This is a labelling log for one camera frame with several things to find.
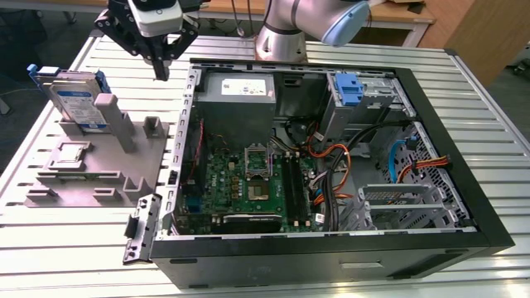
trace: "robotic arm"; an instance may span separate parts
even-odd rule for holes
[[[198,23],[184,13],[211,0],[108,0],[96,27],[132,55],[152,65],[156,79],[170,78],[171,61],[198,38]],[[367,0],[270,0],[256,38],[256,58],[306,60],[304,32],[340,47],[358,33],[370,14]],[[168,34],[180,34],[168,42]]]
[[[156,79],[167,81],[171,61],[198,38],[198,23],[184,15],[210,0],[108,0],[95,25],[132,55],[152,65]],[[168,42],[167,35],[180,34]]]

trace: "white sticker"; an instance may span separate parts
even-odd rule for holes
[[[319,132],[315,132],[312,135],[322,142],[322,140],[324,139],[324,136]]]
[[[60,104],[75,123],[88,129],[105,127],[105,119],[93,105],[95,99],[87,91],[57,91]]]
[[[324,223],[324,215],[320,214],[320,213],[316,213],[316,214],[315,214],[315,221],[316,221],[318,223],[323,224],[323,223]]]
[[[267,86],[263,79],[224,79],[222,84],[223,95],[267,95]]]

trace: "blue cable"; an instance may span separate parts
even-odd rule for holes
[[[398,181],[394,157],[396,156],[396,150],[398,150],[399,145],[404,145],[404,140],[396,140],[396,142],[392,144],[392,146],[390,148],[390,154],[388,154],[388,174],[390,174],[390,180],[392,183],[395,183]]]

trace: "wooden desk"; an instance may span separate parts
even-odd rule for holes
[[[238,19],[248,20],[247,0],[235,0]],[[251,0],[252,20],[263,20],[267,0]],[[0,0],[0,7],[48,11],[101,12],[107,0]],[[212,0],[210,7],[191,14],[195,17],[232,19],[231,0]],[[407,11],[406,5],[386,2],[372,7],[371,27],[407,30],[403,47],[415,47],[430,24],[433,14],[423,9],[421,14]]]

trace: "floor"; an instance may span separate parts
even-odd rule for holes
[[[61,12],[43,12],[40,19],[47,40],[35,46],[44,65],[68,68],[92,30],[96,14],[79,13],[77,22],[67,24]],[[242,28],[250,33],[248,23]],[[220,20],[212,24],[202,21],[200,35],[236,36],[232,20]],[[12,108],[7,116],[0,115],[0,173],[7,167],[12,155],[29,131],[32,124],[44,108],[47,99],[40,91],[31,90],[35,85],[28,80],[13,80],[15,74],[0,73],[0,98]],[[28,89],[9,94],[13,90]],[[489,88],[494,99],[509,115],[523,136],[530,139],[530,79],[517,77],[506,69]]]

